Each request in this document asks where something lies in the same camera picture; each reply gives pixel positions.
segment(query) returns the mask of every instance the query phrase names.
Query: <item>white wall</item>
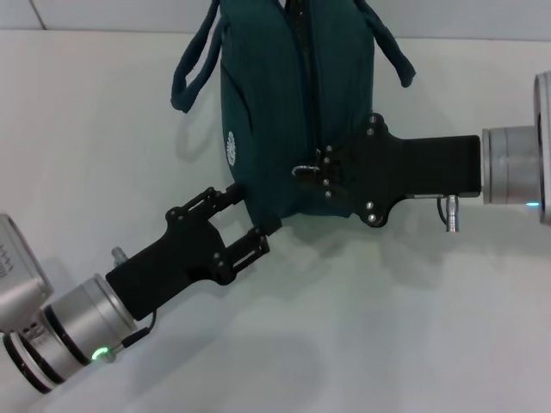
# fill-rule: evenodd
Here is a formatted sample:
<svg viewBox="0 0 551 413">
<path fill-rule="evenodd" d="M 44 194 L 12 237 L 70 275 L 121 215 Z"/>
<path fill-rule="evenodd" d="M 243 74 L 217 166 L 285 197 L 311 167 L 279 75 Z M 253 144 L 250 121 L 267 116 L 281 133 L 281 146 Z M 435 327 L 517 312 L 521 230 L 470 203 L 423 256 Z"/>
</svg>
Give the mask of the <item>white wall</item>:
<svg viewBox="0 0 551 413">
<path fill-rule="evenodd" d="M 399 37 L 551 40 L 548 0 L 370 0 Z M 210 0 L 35 0 L 50 29 L 193 33 Z M 38 28 L 28 0 L 0 0 L 0 28 Z"/>
<path fill-rule="evenodd" d="M 0 0 L 0 29 L 40 28 L 28 0 Z"/>
<path fill-rule="evenodd" d="M 548 0 L 369 0 L 369 3 L 399 37 L 551 40 Z"/>
<path fill-rule="evenodd" d="M 184 115 L 170 81 L 190 36 L 0 33 L 0 210 L 57 293 L 160 237 L 164 214 L 232 182 L 220 73 Z M 375 61 L 375 109 L 397 136 L 480 133 L 533 120 L 551 43 L 403 40 L 408 90 Z M 214 220 L 249 228 L 243 206 Z M 198 283 L 151 336 L 94 364 L 34 413 L 548 413 L 551 228 L 524 208 L 433 200 L 359 219 L 286 220 L 272 252 L 228 288 Z"/>
</svg>

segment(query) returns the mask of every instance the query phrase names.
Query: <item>metal pin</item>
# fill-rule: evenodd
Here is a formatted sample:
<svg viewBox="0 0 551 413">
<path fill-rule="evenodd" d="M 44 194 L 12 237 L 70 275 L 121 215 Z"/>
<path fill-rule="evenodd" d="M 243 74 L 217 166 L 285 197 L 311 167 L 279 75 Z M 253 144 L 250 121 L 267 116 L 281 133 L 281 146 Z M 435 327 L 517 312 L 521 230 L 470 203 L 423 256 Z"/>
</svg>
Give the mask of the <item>metal pin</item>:
<svg viewBox="0 0 551 413">
<path fill-rule="evenodd" d="M 121 247 L 114 247 L 111 250 L 111 255 L 115 259 L 115 266 L 118 267 L 124 262 L 128 261 L 127 255 L 124 253 Z"/>
<path fill-rule="evenodd" d="M 446 232 L 459 232 L 459 198 L 456 195 L 450 195 L 446 198 L 446 213 L 448 214 L 448 227 Z"/>
</svg>

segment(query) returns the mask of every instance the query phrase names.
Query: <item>bag handle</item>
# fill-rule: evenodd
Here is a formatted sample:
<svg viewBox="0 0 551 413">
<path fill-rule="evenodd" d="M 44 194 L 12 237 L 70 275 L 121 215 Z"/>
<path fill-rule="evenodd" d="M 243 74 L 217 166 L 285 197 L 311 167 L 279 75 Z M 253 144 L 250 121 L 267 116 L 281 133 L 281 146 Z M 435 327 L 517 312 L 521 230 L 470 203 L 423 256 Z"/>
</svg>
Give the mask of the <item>bag handle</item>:
<svg viewBox="0 0 551 413">
<path fill-rule="evenodd" d="M 356 0 L 356 5 L 362 12 L 366 23 L 373 30 L 373 35 L 382 52 L 385 53 L 387 59 L 398 72 L 402 86 L 407 88 L 412 84 L 416 74 L 413 65 L 399 49 L 398 43 L 396 43 L 396 39 L 390 33 L 390 30 L 383 24 L 379 16 L 369 7 L 365 0 Z"/>
<path fill-rule="evenodd" d="M 222 45 L 222 24 L 218 23 L 213 33 L 213 39 L 208 49 L 207 60 L 201 68 L 201 71 L 197 77 L 189 85 L 186 82 L 186 76 L 194 69 L 195 65 L 199 61 L 205 45 L 207 44 L 208 34 L 214 24 L 216 15 L 218 13 L 218 6 L 220 0 L 213 0 L 208 9 L 207 17 L 201 24 L 199 31 L 189 43 L 188 48 L 176 68 L 174 73 L 174 80 L 172 82 L 172 97 L 170 102 L 172 107 L 176 110 L 182 110 L 187 113 L 193 104 L 199 92 L 207 82 L 207 80 L 213 74 L 214 68 L 218 63 L 218 57 L 220 55 L 220 48 Z"/>
</svg>

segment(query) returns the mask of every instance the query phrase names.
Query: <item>teal bag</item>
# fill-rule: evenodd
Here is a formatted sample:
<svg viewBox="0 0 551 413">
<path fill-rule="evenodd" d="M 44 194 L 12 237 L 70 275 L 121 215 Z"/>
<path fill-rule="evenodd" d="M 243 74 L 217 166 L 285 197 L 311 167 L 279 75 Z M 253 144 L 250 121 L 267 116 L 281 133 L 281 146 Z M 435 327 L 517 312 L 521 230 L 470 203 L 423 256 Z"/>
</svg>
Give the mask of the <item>teal bag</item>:
<svg viewBox="0 0 551 413">
<path fill-rule="evenodd" d="M 207 59 L 190 84 L 220 6 Z M 187 113 L 222 50 L 222 125 L 228 164 L 247 190 L 255 225 L 296 213 L 348 217 L 325 192 L 304 188 L 329 145 L 343 143 L 372 111 L 374 38 L 404 87 L 415 71 L 364 0 L 213 0 L 176 68 L 171 102 Z"/>
</svg>

